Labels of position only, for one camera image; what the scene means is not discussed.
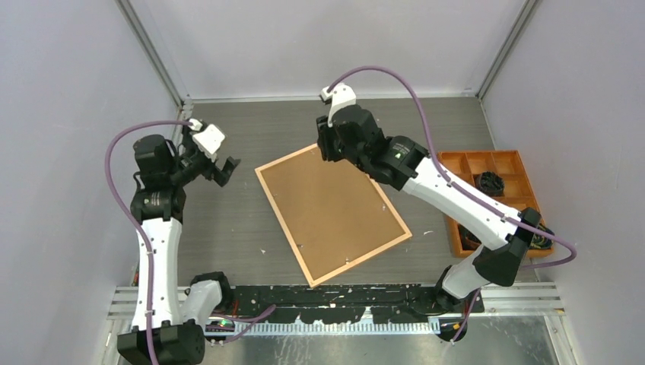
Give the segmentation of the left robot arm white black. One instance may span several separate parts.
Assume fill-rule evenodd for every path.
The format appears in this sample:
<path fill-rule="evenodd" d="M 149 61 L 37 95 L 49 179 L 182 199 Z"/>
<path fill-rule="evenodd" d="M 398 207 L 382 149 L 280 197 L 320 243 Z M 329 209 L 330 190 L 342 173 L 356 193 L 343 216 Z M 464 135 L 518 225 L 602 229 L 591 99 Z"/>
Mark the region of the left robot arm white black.
<path fill-rule="evenodd" d="M 185 185 L 198 176 L 225 186 L 239 164 L 228 157 L 218 168 L 223 132 L 187 133 L 182 154 L 162 135 L 133 145 L 138 172 L 130 213 L 139 242 L 138 297 L 131 328 L 117 337 L 117 351 L 130 364 L 199 364 L 205 354 L 205 325 L 211 313 L 233 305 L 226 276 L 196 276 L 184 302 L 177 283 L 178 248 L 186 202 Z"/>

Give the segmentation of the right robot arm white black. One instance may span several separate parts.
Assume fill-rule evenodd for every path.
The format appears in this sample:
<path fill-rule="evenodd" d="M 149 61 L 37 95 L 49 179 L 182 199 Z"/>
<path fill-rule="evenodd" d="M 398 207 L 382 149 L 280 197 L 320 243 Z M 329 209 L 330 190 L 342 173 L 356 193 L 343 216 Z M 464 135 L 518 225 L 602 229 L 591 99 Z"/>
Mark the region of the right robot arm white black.
<path fill-rule="evenodd" d="M 487 284 L 511 286 L 533 240 L 541 215 L 495 201 L 448 172 L 412 139 L 386 136 L 373 114 L 358 105 L 316 119 L 316 143 L 328 162 L 346 160 L 377 183 L 417 197 L 473 233 L 479 247 L 448 266 L 430 299 L 453 312 Z"/>

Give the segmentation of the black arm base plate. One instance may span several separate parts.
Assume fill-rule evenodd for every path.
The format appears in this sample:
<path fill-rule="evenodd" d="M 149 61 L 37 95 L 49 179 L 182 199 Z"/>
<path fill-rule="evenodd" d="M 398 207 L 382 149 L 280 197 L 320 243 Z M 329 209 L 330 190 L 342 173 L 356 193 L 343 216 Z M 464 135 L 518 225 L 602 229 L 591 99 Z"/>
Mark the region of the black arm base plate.
<path fill-rule="evenodd" d="M 474 313 L 483 312 L 481 299 L 472 300 L 470 294 L 455 303 L 441 303 L 435 289 L 423 284 L 238 285 L 224 292 L 214 312 L 250 319 L 274 305 L 268 323 L 354 324 L 370 317 L 381 325 L 422 323 L 442 315 L 460 318 L 470 306 Z"/>

